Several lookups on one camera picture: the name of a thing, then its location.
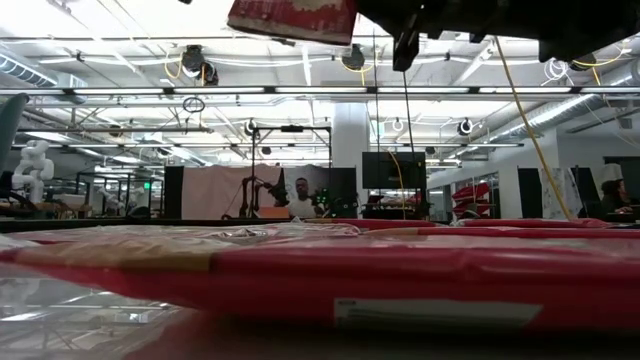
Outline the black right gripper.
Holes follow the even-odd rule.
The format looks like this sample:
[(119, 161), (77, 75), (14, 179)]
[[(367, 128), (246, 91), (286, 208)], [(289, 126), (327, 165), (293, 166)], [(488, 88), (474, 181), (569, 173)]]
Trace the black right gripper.
[(401, 15), (395, 31), (395, 11), (390, 0), (356, 0), (357, 11), (393, 34), (393, 70), (408, 70), (419, 52), (419, 38), (425, 33), (437, 40), (444, 31), (465, 32), (470, 43), (480, 43), (500, 17), (500, 0), (413, 1)]

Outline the white backdrop cloth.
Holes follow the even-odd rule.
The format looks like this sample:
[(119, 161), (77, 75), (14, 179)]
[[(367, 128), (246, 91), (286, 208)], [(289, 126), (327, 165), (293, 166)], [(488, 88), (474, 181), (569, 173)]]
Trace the white backdrop cloth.
[(327, 211), (329, 169), (315, 165), (284, 168), (284, 184), (291, 217), (322, 217)]

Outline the long ceiling light bar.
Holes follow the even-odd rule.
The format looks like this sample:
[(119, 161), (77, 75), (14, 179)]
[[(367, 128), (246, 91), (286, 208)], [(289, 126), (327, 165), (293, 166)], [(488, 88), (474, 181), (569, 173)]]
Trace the long ceiling light bar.
[[(515, 87), (524, 95), (601, 95), (637, 94), (640, 86), (556, 86), (556, 87)], [(510, 94), (512, 89), (505, 86), (424, 86), (424, 87), (349, 87), (349, 86), (242, 86), (242, 87), (171, 87), (171, 88), (4, 88), (1, 96), (27, 94), (33, 96), (129, 96), (129, 95), (462, 95), (462, 94)]]

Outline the black green-lit equipment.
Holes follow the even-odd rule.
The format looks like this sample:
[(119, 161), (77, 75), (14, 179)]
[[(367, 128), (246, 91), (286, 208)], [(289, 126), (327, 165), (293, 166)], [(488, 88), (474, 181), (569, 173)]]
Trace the black green-lit equipment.
[(358, 192), (355, 168), (321, 168), (315, 178), (315, 203), (325, 218), (356, 218)]

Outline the red shelf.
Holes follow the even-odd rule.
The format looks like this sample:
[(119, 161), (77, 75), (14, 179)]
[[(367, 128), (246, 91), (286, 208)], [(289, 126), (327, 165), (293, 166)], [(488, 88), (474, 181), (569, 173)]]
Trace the red shelf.
[(490, 201), (491, 189), (486, 182), (466, 186), (452, 195), (453, 213), (460, 217), (471, 210), (480, 217), (488, 217), (493, 204)]

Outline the person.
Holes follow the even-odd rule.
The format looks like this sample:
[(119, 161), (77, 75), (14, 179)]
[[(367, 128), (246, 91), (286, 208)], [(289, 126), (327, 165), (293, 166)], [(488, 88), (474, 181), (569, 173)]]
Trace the person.
[(316, 218), (322, 209), (314, 202), (309, 193), (309, 184), (305, 178), (295, 181), (296, 196), (287, 205), (289, 215), (301, 219)]
[(607, 214), (629, 214), (633, 212), (632, 202), (626, 192), (622, 179), (608, 180), (602, 183), (601, 204)]

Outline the black standing panel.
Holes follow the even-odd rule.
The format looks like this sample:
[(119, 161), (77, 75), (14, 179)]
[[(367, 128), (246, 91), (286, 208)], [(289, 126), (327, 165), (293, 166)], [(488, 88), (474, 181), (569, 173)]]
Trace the black standing panel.
[(183, 166), (168, 166), (164, 174), (164, 217), (182, 218)]
[(523, 218), (542, 218), (542, 187), (539, 170), (519, 168), (518, 181)]
[(590, 168), (576, 166), (572, 169), (582, 204), (580, 218), (598, 218), (603, 216), (600, 196)]

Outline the pink backdrop curtain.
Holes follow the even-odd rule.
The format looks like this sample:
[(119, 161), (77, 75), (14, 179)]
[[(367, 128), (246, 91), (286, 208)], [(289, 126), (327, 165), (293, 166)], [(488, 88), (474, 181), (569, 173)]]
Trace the pink backdrop curtain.
[[(264, 164), (256, 165), (260, 179), (276, 182), (281, 168)], [(251, 176), (249, 167), (214, 165), (202, 168), (185, 168), (182, 190), (183, 220), (221, 220), (229, 207), (243, 178)], [(231, 211), (240, 207), (240, 196), (235, 199)]]

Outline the white patterned panel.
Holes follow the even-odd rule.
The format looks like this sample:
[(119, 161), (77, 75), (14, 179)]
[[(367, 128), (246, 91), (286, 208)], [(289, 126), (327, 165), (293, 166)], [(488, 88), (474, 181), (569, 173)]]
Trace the white patterned panel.
[[(551, 168), (552, 179), (572, 218), (577, 218), (583, 205), (575, 177), (569, 168)], [(539, 170), (541, 181), (542, 214), (544, 219), (566, 220), (560, 203), (558, 202), (551, 182), (543, 169)]]

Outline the white robot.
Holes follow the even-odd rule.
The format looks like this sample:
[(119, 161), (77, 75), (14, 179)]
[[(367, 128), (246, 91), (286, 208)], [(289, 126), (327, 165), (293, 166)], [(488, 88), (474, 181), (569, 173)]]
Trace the white robot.
[(27, 193), (33, 204), (42, 202), (44, 182), (54, 177), (54, 162), (46, 157), (49, 147), (50, 143), (45, 140), (28, 141), (21, 149), (21, 160), (11, 178), (11, 189), (19, 194)]

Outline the teal plastic basket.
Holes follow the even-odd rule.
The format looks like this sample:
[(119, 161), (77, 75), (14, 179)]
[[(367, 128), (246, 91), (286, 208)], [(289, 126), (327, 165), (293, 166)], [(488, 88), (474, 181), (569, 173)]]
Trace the teal plastic basket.
[(28, 102), (29, 96), (20, 93), (0, 106), (0, 174), (4, 171), (22, 113)]

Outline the black wall monitor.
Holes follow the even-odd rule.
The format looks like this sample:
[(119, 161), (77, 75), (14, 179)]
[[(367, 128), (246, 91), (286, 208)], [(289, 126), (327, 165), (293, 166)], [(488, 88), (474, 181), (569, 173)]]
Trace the black wall monitor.
[(365, 189), (425, 189), (424, 153), (363, 152), (362, 177)]

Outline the silver ventilation duct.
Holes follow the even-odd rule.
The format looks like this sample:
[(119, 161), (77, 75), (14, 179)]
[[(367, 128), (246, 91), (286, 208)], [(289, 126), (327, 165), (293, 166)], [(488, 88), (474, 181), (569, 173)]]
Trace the silver ventilation duct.
[[(640, 58), (632, 60), (600, 77), (603, 87), (640, 87)], [(533, 130), (541, 131), (596, 110), (605, 105), (600, 94), (579, 94), (561, 102), (550, 102), (525, 113)], [(491, 133), (488, 143), (505, 142), (508, 138), (527, 137), (526, 126), (518, 115), (510, 123)]]

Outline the dark wall screen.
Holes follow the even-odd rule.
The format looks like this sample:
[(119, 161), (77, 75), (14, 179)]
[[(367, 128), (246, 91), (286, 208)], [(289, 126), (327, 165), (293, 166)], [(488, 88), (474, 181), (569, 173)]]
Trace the dark wall screen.
[(621, 165), (627, 194), (640, 200), (640, 157), (605, 157), (605, 164), (617, 163)]

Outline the ribbed grey ceiling duct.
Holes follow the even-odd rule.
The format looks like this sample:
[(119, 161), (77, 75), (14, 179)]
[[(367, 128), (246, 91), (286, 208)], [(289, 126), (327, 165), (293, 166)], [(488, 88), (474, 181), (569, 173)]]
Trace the ribbed grey ceiling duct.
[(87, 82), (75, 75), (50, 71), (30, 62), (15, 53), (0, 49), (0, 74), (11, 77), (21, 85), (30, 85), (34, 90), (27, 91), (30, 96), (52, 96), (60, 101), (83, 104), (86, 95), (76, 93), (77, 88), (85, 88)]

